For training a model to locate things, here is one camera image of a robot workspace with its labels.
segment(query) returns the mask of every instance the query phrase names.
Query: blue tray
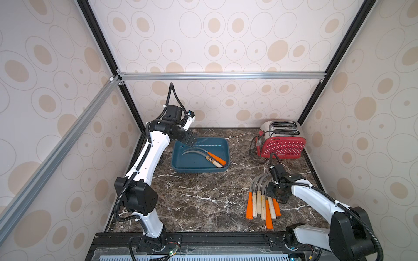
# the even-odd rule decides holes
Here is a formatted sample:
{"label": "blue tray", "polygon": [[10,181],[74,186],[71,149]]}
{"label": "blue tray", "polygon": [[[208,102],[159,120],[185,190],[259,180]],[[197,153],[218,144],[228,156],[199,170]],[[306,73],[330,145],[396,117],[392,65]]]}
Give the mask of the blue tray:
{"label": "blue tray", "polygon": [[224,172],[229,167],[229,146],[228,141],[224,138],[198,138],[193,147],[201,147],[221,159],[227,164],[222,168],[217,168],[202,155],[197,153],[188,153],[182,155],[186,149],[191,148],[179,141],[176,141],[173,148],[173,156],[171,158],[171,166],[177,172],[182,173],[208,173],[208,172]]}

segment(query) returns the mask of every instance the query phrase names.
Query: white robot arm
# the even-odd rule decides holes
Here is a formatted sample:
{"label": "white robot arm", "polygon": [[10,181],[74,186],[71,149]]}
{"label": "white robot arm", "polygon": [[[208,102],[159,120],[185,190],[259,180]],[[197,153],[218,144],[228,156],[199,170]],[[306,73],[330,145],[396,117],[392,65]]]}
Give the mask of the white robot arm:
{"label": "white robot arm", "polygon": [[[171,91],[173,91],[181,107],[168,104]],[[153,174],[161,155],[171,140],[179,140],[189,146],[196,142],[196,134],[189,130],[194,120],[194,113],[186,111],[174,91],[174,85],[171,83],[163,112],[158,118],[147,123],[147,142],[138,159],[125,177],[118,177],[115,180],[118,197],[113,214],[116,221],[123,222],[135,219],[141,223],[144,235],[154,239],[160,237],[164,226],[155,210],[158,195],[151,188]],[[119,208],[121,205],[132,212],[132,215],[126,218],[120,217]]]}
{"label": "white robot arm", "polygon": [[355,261],[375,252],[377,260],[383,260],[382,247],[371,229],[366,211],[333,199],[299,174],[289,175],[280,161],[277,165],[272,164],[272,156],[273,153],[270,173],[275,182],[269,184],[267,195],[282,203],[294,195],[308,203],[330,224],[330,229],[302,223],[288,226],[285,243],[289,249],[309,244],[332,251],[339,260]]}
{"label": "white robot arm", "polygon": [[[187,131],[192,122],[194,122],[194,120],[195,117],[192,118],[191,116],[189,116],[186,124],[182,128],[185,131]],[[137,161],[125,176],[125,178],[129,179],[133,173],[137,172],[137,175],[134,177],[133,181],[139,182],[140,180],[143,180],[142,182],[146,183],[149,186],[151,186],[152,178],[154,175],[155,168],[157,167],[158,161],[160,160],[161,155],[170,143],[169,135],[161,131],[154,130],[150,132],[150,137],[151,143],[147,140],[144,149],[139,154]],[[151,149],[148,153],[148,156],[145,158],[145,161],[139,168],[139,171],[137,171],[136,169],[141,159],[144,157],[146,148],[149,144],[151,144]],[[155,208],[153,209],[153,211],[151,211],[151,213],[148,213],[147,215],[144,215],[143,213],[138,211],[134,211],[133,215],[138,216],[137,220],[140,220],[141,222],[141,225],[144,230],[144,235],[151,238],[158,238],[160,236],[163,230],[163,223],[160,221],[160,218],[158,217]]]}

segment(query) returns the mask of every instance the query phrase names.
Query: marble tabletop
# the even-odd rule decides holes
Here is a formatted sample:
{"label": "marble tabletop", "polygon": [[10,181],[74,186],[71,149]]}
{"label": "marble tabletop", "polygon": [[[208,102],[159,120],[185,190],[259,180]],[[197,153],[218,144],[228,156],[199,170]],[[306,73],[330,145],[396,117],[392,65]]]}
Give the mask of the marble tabletop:
{"label": "marble tabletop", "polygon": [[[256,164],[248,156],[256,129],[195,129],[199,137],[224,137],[230,149],[230,166],[221,173],[177,173],[171,168],[174,142],[164,152],[165,160],[154,172],[151,187],[158,193],[158,216],[169,232],[272,231],[260,216],[249,220],[246,208],[253,178],[269,173],[268,162]],[[306,160],[281,160],[289,174],[299,173],[315,185]],[[273,220],[273,231],[284,231],[298,222],[329,228],[327,221],[304,201],[291,196],[280,204],[282,216]],[[121,216],[129,213],[121,208]],[[141,232],[139,222],[115,223],[112,232]]]}

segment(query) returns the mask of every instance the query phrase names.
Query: toaster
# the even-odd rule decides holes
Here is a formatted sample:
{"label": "toaster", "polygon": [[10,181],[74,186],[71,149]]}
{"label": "toaster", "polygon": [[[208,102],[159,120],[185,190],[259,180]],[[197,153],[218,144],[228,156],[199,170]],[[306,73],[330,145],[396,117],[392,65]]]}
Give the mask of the toaster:
{"label": "toaster", "polygon": [[274,120],[260,127],[257,139],[257,155],[269,158],[274,152],[280,159],[297,159],[306,144],[301,125],[298,122]]}

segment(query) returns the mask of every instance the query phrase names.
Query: polka dot wall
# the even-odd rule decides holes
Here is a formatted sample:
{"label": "polka dot wall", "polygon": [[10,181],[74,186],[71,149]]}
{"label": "polka dot wall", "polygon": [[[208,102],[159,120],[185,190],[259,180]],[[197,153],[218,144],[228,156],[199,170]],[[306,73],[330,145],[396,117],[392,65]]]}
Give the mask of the polka dot wall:
{"label": "polka dot wall", "polygon": [[324,70],[362,2],[90,1],[131,73]]}
{"label": "polka dot wall", "polygon": [[[110,76],[73,1],[0,9],[0,212]],[[138,139],[114,90],[0,248],[0,260],[84,260]]]}
{"label": "polka dot wall", "polygon": [[[323,71],[361,3],[91,1],[119,68],[131,73]],[[270,118],[297,120],[317,83],[307,79],[175,81],[175,87],[190,109],[197,111],[194,127],[259,127]],[[145,121],[160,113],[168,84],[129,82]],[[282,85],[288,90],[279,90]]]}
{"label": "polka dot wall", "polygon": [[[143,121],[163,110],[173,82],[186,109],[196,115],[192,127],[260,127],[268,119],[297,120],[318,79],[127,81]],[[170,104],[177,104],[172,96]]]}
{"label": "polka dot wall", "polygon": [[418,255],[417,26],[418,1],[381,1],[302,126],[326,191],[367,211],[385,260]]}

